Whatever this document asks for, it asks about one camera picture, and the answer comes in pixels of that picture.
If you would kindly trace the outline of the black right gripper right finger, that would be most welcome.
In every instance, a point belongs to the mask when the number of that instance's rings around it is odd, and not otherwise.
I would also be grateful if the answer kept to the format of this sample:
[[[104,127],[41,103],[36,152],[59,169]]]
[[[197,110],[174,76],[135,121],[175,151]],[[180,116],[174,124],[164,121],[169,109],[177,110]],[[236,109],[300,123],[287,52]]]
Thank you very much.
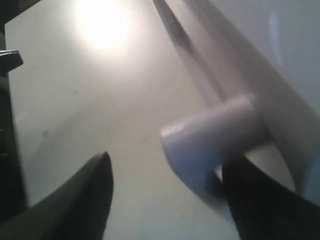
[[[272,179],[244,155],[214,158],[222,195],[242,240],[318,240],[320,208]]]

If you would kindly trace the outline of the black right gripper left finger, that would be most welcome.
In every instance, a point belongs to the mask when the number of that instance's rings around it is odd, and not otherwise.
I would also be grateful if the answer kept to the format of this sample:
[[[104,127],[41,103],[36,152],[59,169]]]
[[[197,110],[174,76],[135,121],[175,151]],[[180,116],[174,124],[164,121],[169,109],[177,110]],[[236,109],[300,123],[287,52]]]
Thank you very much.
[[[105,151],[94,155],[50,195],[0,227],[2,240],[101,240],[114,192]]]

